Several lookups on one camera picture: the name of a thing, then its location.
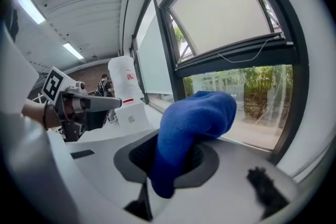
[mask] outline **backpack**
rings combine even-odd
[[[101,97],[106,97],[107,96],[107,91],[106,91],[106,89],[105,89],[105,85],[106,85],[106,83],[108,83],[108,81],[106,80],[106,81],[104,81],[103,83],[102,83],[102,81],[100,81],[99,83],[98,83],[98,90],[95,90],[94,92],[94,94],[95,94],[95,96],[101,96]]]

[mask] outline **blue towel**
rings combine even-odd
[[[172,197],[174,179],[182,173],[194,138],[200,134],[217,138],[226,133],[232,126],[236,107],[236,101],[228,93],[200,91],[166,109],[149,175],[156,194]]]

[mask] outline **plastic wrapped object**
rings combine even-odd
[[[129,56],[112,58],[109,61],[108,68],[114,86],[115,97],[123,101],[128,99],[137,100],[144,97],[135,74],[133,58]]]

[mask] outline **brick wall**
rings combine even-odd
[[[107,74],[110,77],[110,72],[108,70],[108,64],[103,63],[101,65],[96,65],[93,67],[84,68],[78,71],[75,71],[68,76],[76,81],[82,81],[85,83],[85,88],[88,92],[93,92],[97,88],[97,84],[101,80],[102,74]],[[33,89],[28,99],[34,99],[37,97],[38,93],[41,93],[41,87]]]

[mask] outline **ceiling light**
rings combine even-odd
[[[37,10],[32,0],[17,0],[21,7],[28,13],[28,15],[37,23],[40,24],[45,21],[42,14]]]
[[[80,55],[69,43],[63,45],[69,52],[71,52],[74,56],[76,56],[79,60],[83,59],[84,57]]]

